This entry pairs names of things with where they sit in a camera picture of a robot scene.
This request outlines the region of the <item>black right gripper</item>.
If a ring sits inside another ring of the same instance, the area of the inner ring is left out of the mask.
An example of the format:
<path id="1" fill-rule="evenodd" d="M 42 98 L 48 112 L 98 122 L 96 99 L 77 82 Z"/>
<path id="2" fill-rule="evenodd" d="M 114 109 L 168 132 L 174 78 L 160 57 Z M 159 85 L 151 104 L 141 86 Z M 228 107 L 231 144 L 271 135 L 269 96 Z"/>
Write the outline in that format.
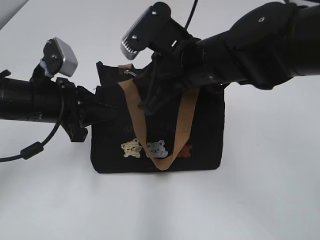
<path id="1" fill-rule="evenodd" d="M 140 94 L 138 107 L 155 114 L 178 94 L 208 84 L 205 50 L 201 41 L 180 41 L 173 46 L 151 42 L 152 62 L 135 77 Z"/>

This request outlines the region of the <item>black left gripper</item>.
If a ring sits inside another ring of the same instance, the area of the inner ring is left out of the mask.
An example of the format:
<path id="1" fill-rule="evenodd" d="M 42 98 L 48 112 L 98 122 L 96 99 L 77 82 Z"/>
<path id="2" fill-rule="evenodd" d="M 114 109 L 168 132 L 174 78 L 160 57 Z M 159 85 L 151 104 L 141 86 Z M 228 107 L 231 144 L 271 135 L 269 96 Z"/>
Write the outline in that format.
<path id="1" fill-rule="evenodd" d="M 119 109 L 104 101 L 104 87 L 98 86 L 95 93 L 92 93 L 63 77 L 58 77 L 56 83 L 64 100 L 61 126 L 72 143 L 85 141 L 87 126 L 110 121 L 117 116 Z"/>

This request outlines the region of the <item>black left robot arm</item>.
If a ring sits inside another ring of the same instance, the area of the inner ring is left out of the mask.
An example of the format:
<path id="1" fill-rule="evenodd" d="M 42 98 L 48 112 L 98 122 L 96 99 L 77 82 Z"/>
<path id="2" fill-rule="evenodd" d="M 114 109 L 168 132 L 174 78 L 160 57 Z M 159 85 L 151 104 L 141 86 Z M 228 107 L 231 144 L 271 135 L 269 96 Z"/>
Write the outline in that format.
<path id="1" fill-rule="evenodd" d="M 0 73 L 0 117 L 3 120 L 59 123 L 73 143 L 85 141 L 87 127 L 113 120 L 119 110 L 103 103 L 98 95 L 67 78 L 56 81 L 10 78 Z"/>

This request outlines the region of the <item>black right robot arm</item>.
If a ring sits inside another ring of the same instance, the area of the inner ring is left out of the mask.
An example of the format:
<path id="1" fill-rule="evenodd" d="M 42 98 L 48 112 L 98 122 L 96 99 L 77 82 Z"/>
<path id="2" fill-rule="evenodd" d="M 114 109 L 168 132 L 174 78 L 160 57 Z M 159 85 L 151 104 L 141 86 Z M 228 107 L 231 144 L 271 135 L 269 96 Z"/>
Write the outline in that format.
<path id="1" fill-rule="evenodd" d="M 138 107 L 154 114 L 189 89 L 230 83 L 271 90 L 297 76 L 320 73 L 320 7 L 269 2 L 229 30 L 206 39 L 176 41 L 155 50 L 142 74 L 150 83 Z"/>

